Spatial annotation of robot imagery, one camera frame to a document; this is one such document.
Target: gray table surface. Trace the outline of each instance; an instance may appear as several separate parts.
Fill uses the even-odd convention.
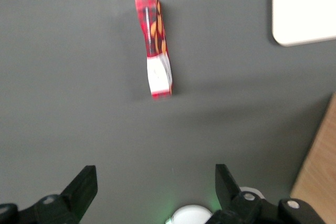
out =
[[[219,208],[216,163],[289,195],[335,90],[336,41],[279,46],[271,0],[160,0],[173,96],[153,101],[134,0],[0,0],[0,202],[20,209],[95,164],[82,220]]]

